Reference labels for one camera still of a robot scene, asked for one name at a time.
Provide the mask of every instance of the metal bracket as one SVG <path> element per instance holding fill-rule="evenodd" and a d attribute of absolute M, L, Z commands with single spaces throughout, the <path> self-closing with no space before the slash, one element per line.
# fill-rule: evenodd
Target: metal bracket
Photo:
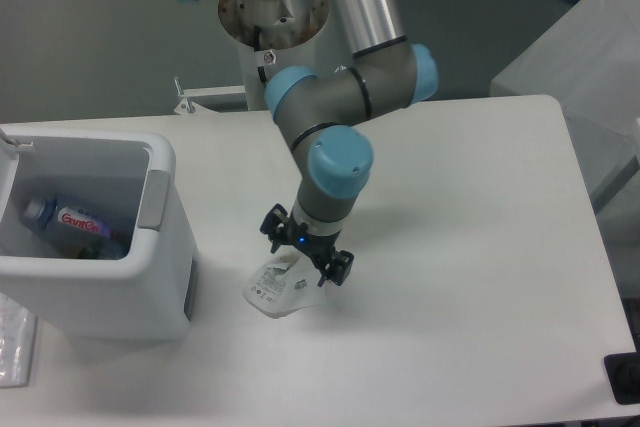
<path fill-rule="evenodd" d="M 173 82 L 174 84 L 176 84 L 176 91 L 178 92 L 178 98 L 184 99 L 184 101 L 187 104 L 187 112 L 190 114 L 193 114 L 196 111 L 196 108 L 193 106 L 193 103 L 191 102 L 191 98 L 185 95 L 184 90 L 182 90 L 182 86 L 180 85 L 180 79 L 178 77 L 174 77 Z"/>

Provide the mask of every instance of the white bin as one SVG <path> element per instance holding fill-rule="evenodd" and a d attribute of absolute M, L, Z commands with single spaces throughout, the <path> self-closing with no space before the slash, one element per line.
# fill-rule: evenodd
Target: white bin
<path fill-rule="evenodd" d="M 6 126 L 0 140 L 0 291 L 73 335 L 184 337 L 197 247 L 162 136 Z M 120 260 L 61 255 L 21 222 L 29 199 L 64 193 L 135 218 Z"/>

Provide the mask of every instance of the white table surface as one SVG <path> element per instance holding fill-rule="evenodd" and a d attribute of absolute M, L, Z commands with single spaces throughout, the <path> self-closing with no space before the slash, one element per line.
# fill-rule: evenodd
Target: white table surface
<path fill-rule="evenodd" d="M 558 104 L 413 106 L 359 127 L 375 161 L 331 303 L 273 320 L 242 297 L 298 174 L 269 114 L 49 125 L 159 132 L 202 252 L 193 328 L 164 344 L 38 336 L 2 425 L 515 425 L 640 413 L 602 359 L 633 350 Z"/>

